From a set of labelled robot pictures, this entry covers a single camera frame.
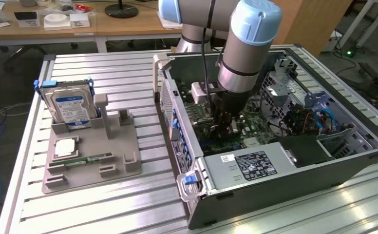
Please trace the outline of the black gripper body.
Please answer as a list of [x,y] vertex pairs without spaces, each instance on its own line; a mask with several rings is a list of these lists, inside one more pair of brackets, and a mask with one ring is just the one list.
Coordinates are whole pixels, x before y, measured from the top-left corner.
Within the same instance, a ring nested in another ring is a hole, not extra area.
[[251,92],[233,93],[221,91],[216,93],[213,98],[213,114],[215,116],[231,115],[236,117],[247,106],[247,101],[251,97]]

